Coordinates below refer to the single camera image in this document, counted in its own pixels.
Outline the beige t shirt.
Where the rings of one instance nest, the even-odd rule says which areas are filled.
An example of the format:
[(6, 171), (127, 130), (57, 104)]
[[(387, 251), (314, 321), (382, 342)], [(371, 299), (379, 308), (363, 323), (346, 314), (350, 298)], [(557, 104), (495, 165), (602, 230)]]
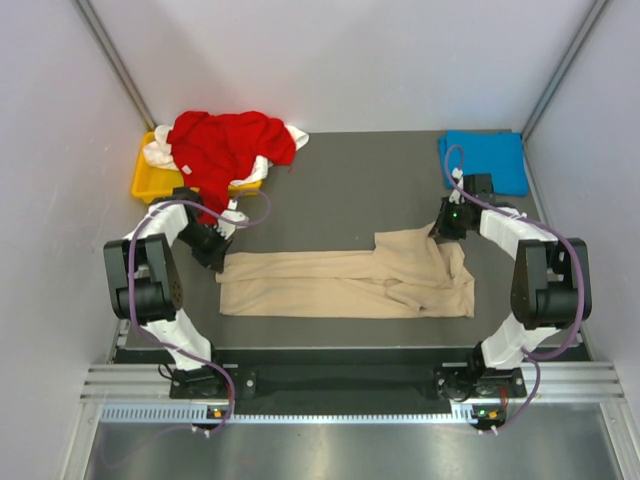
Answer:
[(432, 227), (378, 232), (371, 250), (235, 253), (218, 274), (228, 316), (458, 318), (475, 313), (475, 279)]

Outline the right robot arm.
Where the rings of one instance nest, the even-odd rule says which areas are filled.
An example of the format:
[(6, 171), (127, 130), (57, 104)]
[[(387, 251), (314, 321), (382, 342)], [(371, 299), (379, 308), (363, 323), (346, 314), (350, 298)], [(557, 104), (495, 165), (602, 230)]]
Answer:
[(560, 239), (507, 203), (495, 200), (488, 174), (449, 175), (453, 192), (442, 199), (436, 240), (463, 240), (470, 232), (493, 242), (514, 261), (510, 308), (497, 331), (479, 342), (463, 367), (436, 369), (440, 396), (455, 402), (521, 396), (519, 369), (540, 344), (562, 330), (577, 329), (592, 308), (588, 250), (581, 239)]

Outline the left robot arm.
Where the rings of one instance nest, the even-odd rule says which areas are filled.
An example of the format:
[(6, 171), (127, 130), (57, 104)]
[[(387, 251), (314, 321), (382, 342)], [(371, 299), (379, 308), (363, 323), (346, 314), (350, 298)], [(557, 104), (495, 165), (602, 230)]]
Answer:
[(179, 187), (154, 200), (136, 228), (104, 245), (109, 297), (115, 315), (131, 323), (141, 336), (169, 353), (173, 367), (158, 371), (171, 381), (174, 399), (221, 398), (229, 392), (225, 370), (211, 341), (193, 325), (171, 247), (185, 243), (205, 268), (220, 273), (232, 236), (248, 218), (231, 200), (212, 225), (201, 196)]

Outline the folded blue t shirt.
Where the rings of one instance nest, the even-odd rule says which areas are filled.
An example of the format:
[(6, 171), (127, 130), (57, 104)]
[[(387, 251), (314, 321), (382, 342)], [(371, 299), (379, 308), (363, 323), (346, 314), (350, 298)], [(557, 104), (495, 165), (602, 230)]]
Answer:
[(445, 174), (445, 155), (451, 146), (458, 145), (464, 153), (463, 172), (490, 174), (494, 192), (498, 195), (525, 197), (529, 184), (524, 166), (521, 135), (512, 132), (471, 133), (447, 131), (438, 138), (438, 152), (444, 185), (451, 189)]

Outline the yellow plastic bin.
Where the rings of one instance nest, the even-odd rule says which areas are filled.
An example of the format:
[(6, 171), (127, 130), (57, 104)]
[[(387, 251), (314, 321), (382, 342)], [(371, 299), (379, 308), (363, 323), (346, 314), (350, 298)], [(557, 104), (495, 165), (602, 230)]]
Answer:
[[(132, 195), (136, 198), (151, 203), (151, 201), (170, 196), (176, 187), (187, 187), (184, 185), (181, 172), (168, 171), (162, 169), (151, 168), (144, 160), (142, 155), (142, 147), (153, 140), (153, 132), (149, 132), (145, 136), (145, 142), (140, 149), (140, 155), (136, 164), (134, 172), (134, 179), (132, 185)], [(230, 194), (233, 191), (244, 187), (229, 186), (229, 201), (231, 200)]]

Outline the red t shirt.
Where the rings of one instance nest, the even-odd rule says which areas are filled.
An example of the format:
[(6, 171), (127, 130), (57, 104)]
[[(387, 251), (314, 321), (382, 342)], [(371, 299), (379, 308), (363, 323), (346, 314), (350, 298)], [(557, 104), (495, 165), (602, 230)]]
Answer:
[(296, 152), (283, 121), (256, 111), (185, 112), (175, 120), (167, 143), (184, 185), (196, 188), (204, 205), (218, 214), (227, 209), (231, 182), (249, 177), (258, 156), (289, 166)]

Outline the white t shirt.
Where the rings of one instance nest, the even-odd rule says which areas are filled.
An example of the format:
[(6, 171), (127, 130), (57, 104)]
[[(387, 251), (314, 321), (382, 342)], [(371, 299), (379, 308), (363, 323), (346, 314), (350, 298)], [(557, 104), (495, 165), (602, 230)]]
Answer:
[[(309, 141), (309, 134), (298, 129), (293, 125), (286, 125), (292, 140), (295, 144), (295, 150), (303, 148)], [(145, 162), (156, 169), (179, 171), (179, 167), (175, 164), (171, 154), (171, 146), (167, 143), (168, 134), (171, 127), (168, 125), (160, 125), (153, 132), (153, 140), (142, 147), (142, 155)], [(273, 163), (266, 157), (257, 156), (251, 173), (245, 179), (234, 179), (230, 185), (240, 187), (264, 180)]]

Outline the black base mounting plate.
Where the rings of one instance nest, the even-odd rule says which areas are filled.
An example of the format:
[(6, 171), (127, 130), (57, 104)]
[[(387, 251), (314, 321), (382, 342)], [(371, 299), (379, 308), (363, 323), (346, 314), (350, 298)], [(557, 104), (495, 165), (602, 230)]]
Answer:
[(471, 398), (520, 399), (526, 396), (522, 371), (492, 371), (476, 380), (465, 366), (427, 365), (229, 365), (226, 371), (235, 384), (235, 398), (257, 400), (276, 394), (322, 394), (362, 392), (415, 395), (425, 400), (466, 401)]

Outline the aluminium frame rail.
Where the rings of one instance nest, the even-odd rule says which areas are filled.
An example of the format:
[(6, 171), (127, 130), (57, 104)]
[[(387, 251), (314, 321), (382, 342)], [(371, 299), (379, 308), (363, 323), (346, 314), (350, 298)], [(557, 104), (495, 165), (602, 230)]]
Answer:
[[(607, 362), (544, 362), (535, 399), (542, 403), (621, 402), (622, 385)], [(153, 365), (94, 365), (81, 390), (84, 401), (165, 402), (170, 383)]]

